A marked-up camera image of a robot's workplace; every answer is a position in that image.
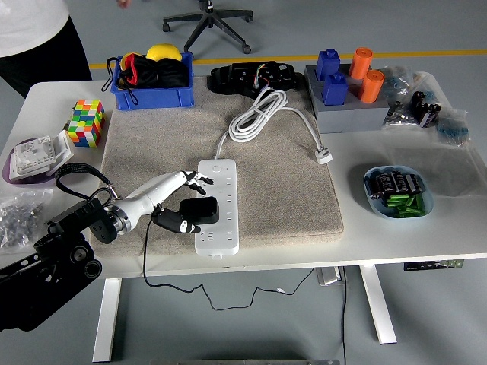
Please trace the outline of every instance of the yellow ball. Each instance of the yellow ball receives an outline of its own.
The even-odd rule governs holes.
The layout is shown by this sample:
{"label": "yellow ball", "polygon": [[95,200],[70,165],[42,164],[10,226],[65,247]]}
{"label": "yellow ball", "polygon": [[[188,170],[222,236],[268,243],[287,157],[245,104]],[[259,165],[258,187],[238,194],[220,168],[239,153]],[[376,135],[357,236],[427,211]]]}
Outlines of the yellow ball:
{"label": "yellow ball", "polygon": [[180,51],[170,43],[161,43],[152,46],[145,55],[147,59],[153,59],[154,61],[159,61],[160,59],[176,59],[181,61],[183,56]]}

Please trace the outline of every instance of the blue bin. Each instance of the blue bin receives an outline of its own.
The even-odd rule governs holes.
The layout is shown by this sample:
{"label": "blue bin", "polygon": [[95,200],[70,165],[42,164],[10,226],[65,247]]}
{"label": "blue bin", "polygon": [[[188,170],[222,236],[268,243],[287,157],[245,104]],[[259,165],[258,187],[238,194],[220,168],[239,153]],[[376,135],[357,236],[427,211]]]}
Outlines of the blue bin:
{"label": "blue bin", "polygon": [[[110,91],[115,95],[118,110],[140,110],[158,108],[179,108],[195,105],[193,96],[193,54],[190,52],[182,53],[181,62],[187,66],[189,71],[188,87],[172,87],[168,89],[131,89],[137,97],[138,104],[135,105],[127,90],[119,89],[115,82],[112,82]],[[117,80],[120,73],[119,61],[113,71],[113,80]]]}

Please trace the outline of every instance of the white cable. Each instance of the white cable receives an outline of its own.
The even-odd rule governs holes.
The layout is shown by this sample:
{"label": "white cable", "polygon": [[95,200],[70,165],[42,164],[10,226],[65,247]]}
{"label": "white cable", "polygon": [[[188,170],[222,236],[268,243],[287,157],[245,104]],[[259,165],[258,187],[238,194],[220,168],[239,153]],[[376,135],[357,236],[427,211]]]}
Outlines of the white cable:
{"label": "white cable", "polygon": [[[245,113],[236,116],[231,121],[228,126],[228,131],[221,136],[220,142],[218,143],[215,159],[220,158],[221,148],[228,135],[230,135],[230,138],[236,142],[251,141],[260,133],[260,131],[262,131],[269,119],[271,119],[279,110],[291,110],[303,119],[310,130],[311,136],[317,144],[317,151],[315,154],[317,154],[318,162],[326,163],[331,160],[331,154],[328,152],[328,149],[321,144],[320,138],[314,131],[310,121],[298,109],[286,107],[285,105],[288,101],[288,95],[284,91],[274,90],[271,87],[264,87],[252,106]],[[320,161],[320,159],[323,159],[323,154],[326,155],[326,162]]]}

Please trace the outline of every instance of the rubik's cube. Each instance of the rubik's cube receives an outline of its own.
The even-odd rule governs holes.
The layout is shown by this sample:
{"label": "rubik's cube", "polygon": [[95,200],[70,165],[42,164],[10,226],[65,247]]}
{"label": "rubik's cube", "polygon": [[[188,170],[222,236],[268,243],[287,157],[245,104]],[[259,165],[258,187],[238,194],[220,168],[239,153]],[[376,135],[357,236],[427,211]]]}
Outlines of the rubik's cube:
{"label": "rubik's cube", "polygon": [[99,100],[79,100],[68,125],[68,135],[77,147],[98,147],[105,123]]}

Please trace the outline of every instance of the white shirt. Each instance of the white shirt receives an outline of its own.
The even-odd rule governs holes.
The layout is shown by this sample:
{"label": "white shirt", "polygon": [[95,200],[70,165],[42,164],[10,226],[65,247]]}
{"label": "white shirt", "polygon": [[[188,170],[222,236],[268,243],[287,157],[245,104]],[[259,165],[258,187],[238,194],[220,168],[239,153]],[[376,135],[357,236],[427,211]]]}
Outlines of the white shirt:
{"label": "white shirt", "polygon": [[65,26],[68,17],[64,0],[0,0],[0,57],[40,46]]}

